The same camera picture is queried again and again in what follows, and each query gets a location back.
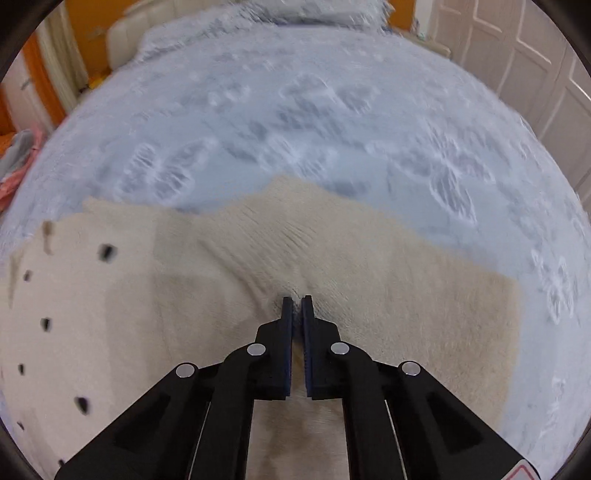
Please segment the white panelled wardrobe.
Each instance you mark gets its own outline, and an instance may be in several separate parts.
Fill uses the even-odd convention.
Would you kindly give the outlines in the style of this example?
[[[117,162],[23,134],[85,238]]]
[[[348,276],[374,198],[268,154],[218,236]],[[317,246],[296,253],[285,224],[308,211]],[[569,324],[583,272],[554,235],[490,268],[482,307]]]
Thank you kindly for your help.
[[[552,20],[532,1],[443,0],[429,34],[525,118],[588,207],[590,76]]]

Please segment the blue patterned pillow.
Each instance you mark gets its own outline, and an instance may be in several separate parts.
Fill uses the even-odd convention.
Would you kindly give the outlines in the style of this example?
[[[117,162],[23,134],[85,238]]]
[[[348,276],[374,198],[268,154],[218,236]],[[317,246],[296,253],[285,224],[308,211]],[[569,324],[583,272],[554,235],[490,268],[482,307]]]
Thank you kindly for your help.
[[[283,24],[328,24],[380,30],[394,7],[389,1],[249,1],[265,20]]]

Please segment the pink and grey clothes pile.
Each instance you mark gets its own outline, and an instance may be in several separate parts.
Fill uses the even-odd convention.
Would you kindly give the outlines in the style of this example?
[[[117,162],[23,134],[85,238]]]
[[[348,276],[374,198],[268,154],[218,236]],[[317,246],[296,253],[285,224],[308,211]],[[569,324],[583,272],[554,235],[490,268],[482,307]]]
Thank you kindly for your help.
[[[1,213],[12,203],[17,190],[37,159],[45,141],[39,128],[1,137]]]

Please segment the blue butterfly bed cover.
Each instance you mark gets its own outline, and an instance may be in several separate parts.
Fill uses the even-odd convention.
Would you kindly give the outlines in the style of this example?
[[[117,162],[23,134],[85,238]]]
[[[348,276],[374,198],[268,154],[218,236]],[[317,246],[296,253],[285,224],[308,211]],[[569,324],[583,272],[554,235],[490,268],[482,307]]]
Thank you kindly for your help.
[[[90,199],[211,214],[288,177],[513,280],[517,361],[494,427],[544,479],[590,419],[590,223],[522,116],[387,33],[240,7],[151,30],[43,146],[1,226],[11,254]]]

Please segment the white door frame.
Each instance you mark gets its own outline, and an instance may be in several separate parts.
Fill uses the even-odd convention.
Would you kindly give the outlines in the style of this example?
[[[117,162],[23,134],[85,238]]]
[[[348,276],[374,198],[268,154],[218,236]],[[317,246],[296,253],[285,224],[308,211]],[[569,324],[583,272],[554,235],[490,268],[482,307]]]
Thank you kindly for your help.
[[[37,27],[37,40],[51,85],[66,113],[73,111],[89,76],[66,6],[57,6]]]

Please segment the cream padded headboard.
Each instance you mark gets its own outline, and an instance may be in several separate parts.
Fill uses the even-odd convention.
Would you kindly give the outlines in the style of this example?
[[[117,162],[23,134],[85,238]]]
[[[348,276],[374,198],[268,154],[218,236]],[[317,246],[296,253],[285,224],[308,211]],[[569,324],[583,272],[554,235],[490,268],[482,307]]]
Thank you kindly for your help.
[[[129,62],[136,54],[141,38],[151,28],[222,4],[223,1],[214,0],[135,2],[107,31],[106,50],[110,69],[117,70]]]

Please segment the cream knitted cardigan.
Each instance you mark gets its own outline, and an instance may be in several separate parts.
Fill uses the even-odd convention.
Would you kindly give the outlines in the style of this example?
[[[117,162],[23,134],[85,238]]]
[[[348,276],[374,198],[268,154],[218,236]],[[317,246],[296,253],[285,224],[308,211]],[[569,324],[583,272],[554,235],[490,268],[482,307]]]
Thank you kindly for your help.
[[[518,356],[517,284],[369,206],[281,177],[211,214],[90,199],[1,282],[1,387],[44,479],[182,362],[208,366],[311,296],[342,339],[422,364],[491,426]]]

